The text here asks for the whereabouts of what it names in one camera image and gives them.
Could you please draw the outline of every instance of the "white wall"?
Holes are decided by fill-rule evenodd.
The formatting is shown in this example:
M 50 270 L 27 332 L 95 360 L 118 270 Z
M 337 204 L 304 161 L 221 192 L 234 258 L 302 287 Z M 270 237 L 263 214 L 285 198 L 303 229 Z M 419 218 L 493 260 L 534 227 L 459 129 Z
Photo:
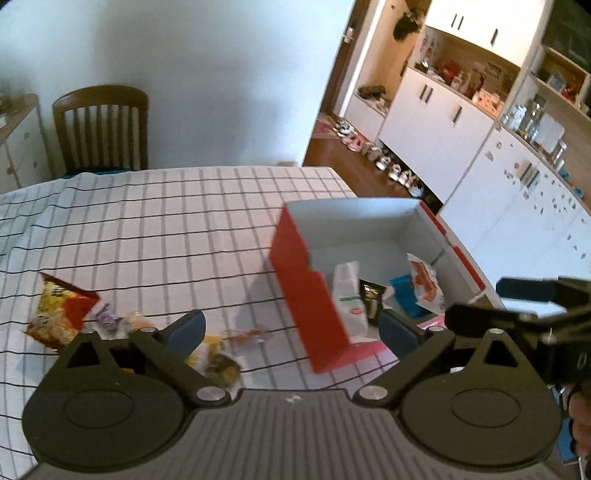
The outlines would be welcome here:
M 123 83 L 150 96 L 152 168 L 302 162 L 352 5 L 12 0 L 0 11 L 0 81 L 39 96 L 53 157 L 51 104 Z

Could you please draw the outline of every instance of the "metal screw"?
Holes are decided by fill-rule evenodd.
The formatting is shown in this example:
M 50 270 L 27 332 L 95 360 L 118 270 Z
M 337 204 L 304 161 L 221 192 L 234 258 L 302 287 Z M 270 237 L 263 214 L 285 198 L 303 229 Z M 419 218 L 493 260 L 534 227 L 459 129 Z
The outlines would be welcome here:
M 226 391 L 220 387 L 203 387 L 197 390 L 197 398 L 202 401 L 220 401 L 226 397 Z
M 383 400 L 388 396 L 388 390 L 377 385 L 367 385 L 359 389 L 359 396 L 365 400 Z

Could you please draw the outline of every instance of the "black packet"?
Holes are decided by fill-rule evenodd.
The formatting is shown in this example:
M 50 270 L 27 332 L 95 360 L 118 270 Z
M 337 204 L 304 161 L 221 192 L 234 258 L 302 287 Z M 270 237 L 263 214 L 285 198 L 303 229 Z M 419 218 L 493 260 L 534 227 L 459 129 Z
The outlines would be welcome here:
M 372 327 L 378 326 L 379 314 L 384 309 L 382 297 L 385 291 L 386 287 L 359 279 L 359 295 L 365 305 L 368 323 Z

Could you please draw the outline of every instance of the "cardboard box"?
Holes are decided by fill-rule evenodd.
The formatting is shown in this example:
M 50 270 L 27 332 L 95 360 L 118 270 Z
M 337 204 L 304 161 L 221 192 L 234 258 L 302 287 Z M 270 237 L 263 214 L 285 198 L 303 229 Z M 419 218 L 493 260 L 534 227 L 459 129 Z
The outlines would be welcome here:
M 350 343 L 331 299 L 335 266 L 357 260 L 361 279 L 388 286 L 391 278 L 410 272 L 407 253 L 435 268 L 446 307 L 466 302 L 485 288 L 420 200 L 323 199 L 284 206 L 271 262 L 315 372 L 340 368 L 386 348 L 379 340 Z M 402 312 L 395 301 L 391 306 Z

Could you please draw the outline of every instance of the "table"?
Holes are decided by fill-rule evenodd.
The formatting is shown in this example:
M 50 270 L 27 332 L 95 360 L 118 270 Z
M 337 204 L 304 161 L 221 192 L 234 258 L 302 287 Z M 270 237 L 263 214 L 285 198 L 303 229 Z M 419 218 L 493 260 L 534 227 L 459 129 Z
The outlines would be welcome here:
M 268 259 L 284 202 L 355 197 L 331 168 L 205 167 L 81 174 L 0 196 L 0 478 L 34 464 L 24 404 L 56 354 L 23 334 L 39 271 L 96 290 L 124 315 L 164 327 L 201 309 L 209 333 L 272 332 L 236 359 L 238 388 L 350 393 L 395 363 L 390 352 L 312 373 Z

